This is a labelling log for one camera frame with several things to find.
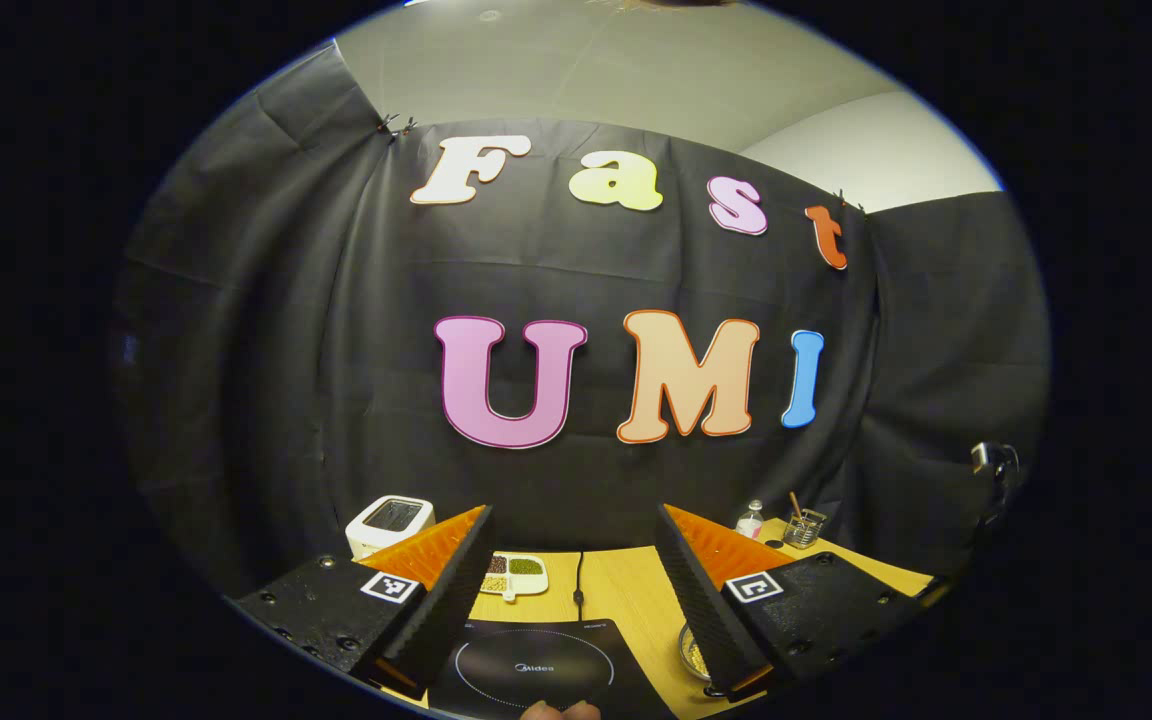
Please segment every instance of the white tray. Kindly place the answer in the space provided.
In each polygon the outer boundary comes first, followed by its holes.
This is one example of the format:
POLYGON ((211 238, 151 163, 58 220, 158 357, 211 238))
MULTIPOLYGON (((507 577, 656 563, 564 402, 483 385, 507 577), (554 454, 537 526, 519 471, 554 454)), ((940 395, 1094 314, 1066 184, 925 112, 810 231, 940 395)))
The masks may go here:
POLYGON ((479 592, 503 596, 505 601, 513 602, 513 598, 515 598, 515 596, 538 594, 550 589, 550 569, 545 568, 544 560, 540 560, 536 555, 521 555, 516 552, 494 552, 493 558, 494 556, 503 558, 503 561, 506 562, 506 571, 488 573, 485 575, 484 579, 503 578, 506 579, 506 589, 503 589, 503 591, 488 591, 488 589, 479 585, 479 592), (509 561, 511 560, 532 560, 540 566, 540 574, 517 575, 511 573, 509 571, 509 561))

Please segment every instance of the wooden table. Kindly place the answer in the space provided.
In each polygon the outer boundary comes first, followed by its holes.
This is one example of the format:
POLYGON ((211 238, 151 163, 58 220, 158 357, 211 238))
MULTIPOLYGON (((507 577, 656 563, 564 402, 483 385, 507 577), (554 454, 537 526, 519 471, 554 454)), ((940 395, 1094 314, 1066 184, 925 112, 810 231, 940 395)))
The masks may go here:
MULTIPOLYGON (((778 538, 782 533, 782 520, 768 520, 763 525, 763 538, 778 538)), ((824 539, 808 550, 790 546, 781 548, 781 552, 795 560, 824 551, 836 553, 908 596, 918 594, 932 582, 931 575, 895 568, 824 539)), ((513 604, 498 594, 479 593, 473 611, 470 611, 471 620, 508 623, 562 623, 576 620, 573 591, 576 589, 576 562, 579 553, 536 552, 532 555, 539 556, 547 566, 548 591, 518 596, 513 604)), ((714 715, 741 705, 723 698, 705 697, 702 689, 707 683, 687 673, 682 665, 679 632, 685 620, 654 547, 586 552, 585 563, 581 567, 581 592, 585 593, 584 619, 608 619, 616 623, 635 660, 643 667, 643 673, 680 720, 714 715)), ((403 702, 412 702, 397 694, 393 696, 403 702)), ((752 702, 758 697, 761 694, 744 702, 752 702)), ((416 705, 429 707, 429 694, 416 705)))

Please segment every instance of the foam letter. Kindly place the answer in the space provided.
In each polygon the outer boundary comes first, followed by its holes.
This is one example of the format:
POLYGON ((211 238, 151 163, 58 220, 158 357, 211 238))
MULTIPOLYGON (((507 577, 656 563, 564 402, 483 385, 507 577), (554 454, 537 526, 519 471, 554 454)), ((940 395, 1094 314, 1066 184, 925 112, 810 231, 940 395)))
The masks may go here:
POLYGON ((708 190, 708 214, 719 227, 730 232, 745 234, 763 234, 767 229, 767 215, 755 205, 759 200, 755 187, 738 179, 710 179, 705 190, 708 190))
POLYGON ((749 430, 749 364, 758 342, 758 325, 723 320, 696 363, 682 320, 664 310, 636 310, 626 316, 626 331, 639 347, 630 419, 616 429, 621 442, 654 442, 669 433, 660 418, 660 392, 669 401, 681 434, 690 434, 713 397, 700 430, 707 435, 733 435, 749 430))
POLYGON ((824 338, 812 331, 795 331, 790 336, 790 347, 796 353, 794 359, 794 389, 790 391, 790 406, 781 415, 781 424, 787 429, 801 429, 814 419, 814 376, 817 361, 824 348, 824 338))
POLYGON ((620 202, 630 210, 652 210, 664 200, 655 191, 655 165, 644 156, 621 150, 590 152, 579 159, 588 170, 581 170, 568 181, 567 188, 577 199, 611 205, 620 202), (604 165, 616 164, 616 168, 604 165))
POLYGON ((470 173, 479 174, 479 182, 492 182, 505 167, 505 152, 511 156, 525 156, 531 150, 531 141, 524 135, 502 135, 495 137, 448 137, 439 142, 444 156, 434 165, 425 187, 412 192, 412 202, 417 205, 452 205, 454 202, 473 199, 477 190, 467 183, 470 173), (485 156, 479 156, 486 147, 495 147, 485 156))
POLYGON ((838 245, 833 242, 833 237, 842 237, 842 228, 838 227, 836 222, 833 222, 829 211, 817 205, 814 209, 804 210, 803 213, 812 219, 814 233, 817 233, 817 250, 820 251, 820 256, 832 268, 844 270, 847 266, 847 256, 838 251, 838 245))
POLYGON ((589 333, 575 323, 528 323, 522 336, 536 348, 536 401, 522 418, 495 414, 488 402, 492 347, 505 326, 492 318, 454 316, 434 325, 444 343, 444 414, 462 435, 479 445, 522 450, 544 445, 567 422, 573 353, 589 333))

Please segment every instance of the small bottle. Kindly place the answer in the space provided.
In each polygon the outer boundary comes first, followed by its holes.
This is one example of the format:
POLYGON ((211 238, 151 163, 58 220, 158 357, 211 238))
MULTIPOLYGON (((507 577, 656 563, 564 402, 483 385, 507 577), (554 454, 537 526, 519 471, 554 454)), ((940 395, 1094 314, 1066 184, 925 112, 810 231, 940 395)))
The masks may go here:
POLYGON ((758 533, 763 532, 763 516, 758 510, 763 509, 763 502, 755 500, 749 503, 749 511, 736 520, 736 532, 748 538, 758 539, 758 533))

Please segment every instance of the black fabric backdrop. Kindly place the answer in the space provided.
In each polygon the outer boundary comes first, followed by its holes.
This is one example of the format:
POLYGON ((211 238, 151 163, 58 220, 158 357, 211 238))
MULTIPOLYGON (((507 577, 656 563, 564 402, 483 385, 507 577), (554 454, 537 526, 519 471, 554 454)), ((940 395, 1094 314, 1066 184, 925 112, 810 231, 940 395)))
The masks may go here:
POLYGON ((947 574, 991 492, 970 447, 1000 439, 1033 456, 1046 301, 1005 194, 865 215, 753 160, 639 129, 475 120, 391 142, 378 122, 334 45, 320 47, 204 132, 127 248, 111 361, 132 469, 221 591, 347 552, 344 525, 387 493, 426 498, 440 518, 493 503, 511 547, 598 550, 650 544, 657 502, 730 524, 753 497, 783 514, 795 491, 832 516, 827 537, 947 574), (480 135, 525 135, 532 149, 467 204, 408 200, 440 141, 480 135), (567 181, 594 150, 652 159, 664 204, 573 197, 567 181), (758 188, 763 236, 708 217, 719 174, 758 188), (842 225, 846 272, 820 259, 812 205, 842 225), (698 354, 723 319, 759 325, 748 432, 616 439, 635 370, 621 323, 637 309, 680 314, 698 354), (589 328, 558 438, 498 450, 450 426, 433 333, 448 314, 506 327, 490 379, 503 415, 525 414, 535 392, 524 324, 589 328), (826 340, 817 418, 782 429, 797 329, 826 340))

